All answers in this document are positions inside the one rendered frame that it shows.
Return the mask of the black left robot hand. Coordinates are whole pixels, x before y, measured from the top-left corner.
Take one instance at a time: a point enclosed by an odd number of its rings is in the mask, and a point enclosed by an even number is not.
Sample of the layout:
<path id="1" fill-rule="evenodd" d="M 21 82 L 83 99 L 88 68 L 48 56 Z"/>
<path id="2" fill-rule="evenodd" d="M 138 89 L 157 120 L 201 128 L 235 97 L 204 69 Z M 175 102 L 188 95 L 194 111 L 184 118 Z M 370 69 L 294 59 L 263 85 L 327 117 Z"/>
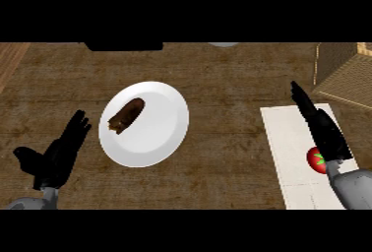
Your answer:
<path id="1" fill-rule="evenodd" d="M 77 110 L 62 131 L 42 154 L 29 147 L 18 147 L 14 155 L 21 169 L 34 176 L 34 189 L 60 189 L 68 181 L 77 154 L 92 128 L 86 112 Z"/>

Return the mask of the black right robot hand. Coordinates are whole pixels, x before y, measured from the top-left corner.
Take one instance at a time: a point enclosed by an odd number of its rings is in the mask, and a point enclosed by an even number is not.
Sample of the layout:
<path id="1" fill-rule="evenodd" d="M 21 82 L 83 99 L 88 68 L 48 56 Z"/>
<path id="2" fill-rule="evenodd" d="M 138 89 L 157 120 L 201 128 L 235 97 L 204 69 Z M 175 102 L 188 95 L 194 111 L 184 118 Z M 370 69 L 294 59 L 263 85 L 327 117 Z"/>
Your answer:
<path id="1" fill-rule="evenodd" d="M 336 125 L 327 111 L 316 108 L 306 91 L 296 81 L 291 82 L 291 93 L 291 97 L 306 119 L 316 147 L 321 151 L 324 159 L 327 161 L 353 159 L 352 151 L 340 128 Z"/>

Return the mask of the red tomato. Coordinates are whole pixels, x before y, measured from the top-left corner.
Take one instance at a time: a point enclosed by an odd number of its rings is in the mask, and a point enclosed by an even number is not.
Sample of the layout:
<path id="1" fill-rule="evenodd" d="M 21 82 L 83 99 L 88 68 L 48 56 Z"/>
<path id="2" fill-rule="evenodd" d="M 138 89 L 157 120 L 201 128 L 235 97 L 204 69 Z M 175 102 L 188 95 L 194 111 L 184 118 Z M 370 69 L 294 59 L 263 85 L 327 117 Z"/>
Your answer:
<path id="1" fill-rule="evenodd" d="M 315 172 L 327 173 L 327 160 L 321 154 L 319 148 L 312 147 L 308 152 L 308 163 Z"/>

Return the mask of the white placemat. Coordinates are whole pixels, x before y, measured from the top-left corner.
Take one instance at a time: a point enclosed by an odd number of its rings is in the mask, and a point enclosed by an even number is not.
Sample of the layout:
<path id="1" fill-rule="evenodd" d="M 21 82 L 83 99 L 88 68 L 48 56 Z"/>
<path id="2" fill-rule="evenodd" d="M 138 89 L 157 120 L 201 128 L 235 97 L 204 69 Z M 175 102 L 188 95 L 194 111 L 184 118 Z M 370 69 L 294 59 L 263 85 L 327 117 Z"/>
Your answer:
<path id="1" fill-rule="evenodd" d="M 262 107 L 266 137 L 288 210 L 343 210 L 325 174 L 308 163 L 316 145 L 297 105 Z"/>

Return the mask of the tan wicker basket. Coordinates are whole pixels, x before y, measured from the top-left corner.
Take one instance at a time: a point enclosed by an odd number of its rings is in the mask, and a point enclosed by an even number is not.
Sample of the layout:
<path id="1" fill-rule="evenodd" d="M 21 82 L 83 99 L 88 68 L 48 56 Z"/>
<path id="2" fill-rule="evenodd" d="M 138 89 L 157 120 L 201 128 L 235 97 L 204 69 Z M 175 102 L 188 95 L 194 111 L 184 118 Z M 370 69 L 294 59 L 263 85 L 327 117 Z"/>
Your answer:
<path id="1" fill-rule="evenodd" d="M 372 42 L 321 42 L 313 92 L 372 110 Z"/>

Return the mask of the brown food piece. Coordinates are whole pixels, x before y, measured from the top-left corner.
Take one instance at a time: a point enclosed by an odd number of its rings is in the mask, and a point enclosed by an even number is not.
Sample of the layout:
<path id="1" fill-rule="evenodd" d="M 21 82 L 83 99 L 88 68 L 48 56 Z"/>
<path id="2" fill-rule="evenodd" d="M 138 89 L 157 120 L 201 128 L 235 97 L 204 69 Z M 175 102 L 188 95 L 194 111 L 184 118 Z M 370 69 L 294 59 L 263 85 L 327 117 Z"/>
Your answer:
<path id="1" fill-rule="evenodd" d="M 135 98 L 119 111 L 116 116 L 110 119 L 110 129 L 122 134 L 136 121 L 144 110 L 145 101 Z"/>

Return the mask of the white oval plate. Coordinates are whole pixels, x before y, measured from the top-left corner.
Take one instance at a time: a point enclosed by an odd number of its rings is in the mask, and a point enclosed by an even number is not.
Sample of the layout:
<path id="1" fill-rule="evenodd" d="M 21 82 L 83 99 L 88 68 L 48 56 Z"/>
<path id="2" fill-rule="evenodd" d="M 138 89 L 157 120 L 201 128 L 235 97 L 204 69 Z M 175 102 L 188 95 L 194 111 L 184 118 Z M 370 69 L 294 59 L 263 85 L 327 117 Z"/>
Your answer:
<path id="1" fill-rule="evenodd" d="M 127 103 L 144 100 L 144 110 L 122 134 L 110 129 L 110 119 Z M 99 141 L 111 160 L 126 167 L 148 167 L 176 152 L 189 128 L 189 108 L 182 93 L 158 81 L 127 86 L 110 100 L 99 121 Z"/>

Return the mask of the brown wooden board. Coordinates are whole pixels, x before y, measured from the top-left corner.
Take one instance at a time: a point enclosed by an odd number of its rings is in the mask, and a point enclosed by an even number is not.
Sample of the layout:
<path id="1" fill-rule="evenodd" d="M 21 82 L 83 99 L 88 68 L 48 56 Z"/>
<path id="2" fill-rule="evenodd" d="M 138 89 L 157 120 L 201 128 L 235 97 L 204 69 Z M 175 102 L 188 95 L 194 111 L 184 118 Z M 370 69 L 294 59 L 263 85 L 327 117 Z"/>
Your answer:
<path id="1" fill-rule="evenodd" d="M 29 42 L 0 42 L 0 93 L 15 73 L 31 44 Z"/>

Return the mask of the black appliance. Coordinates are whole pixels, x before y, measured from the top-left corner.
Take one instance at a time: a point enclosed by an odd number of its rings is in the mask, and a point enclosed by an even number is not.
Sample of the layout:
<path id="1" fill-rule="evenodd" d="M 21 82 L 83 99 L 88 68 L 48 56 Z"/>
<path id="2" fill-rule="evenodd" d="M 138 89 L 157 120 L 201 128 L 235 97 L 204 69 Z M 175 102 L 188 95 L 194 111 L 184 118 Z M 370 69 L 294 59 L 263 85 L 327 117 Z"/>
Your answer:
<path id="1" fill-rule="evenodd" d="M 86 46 L 92 51 L 157 51 L 163 49 L 161 42 L 86 42 Z"/>

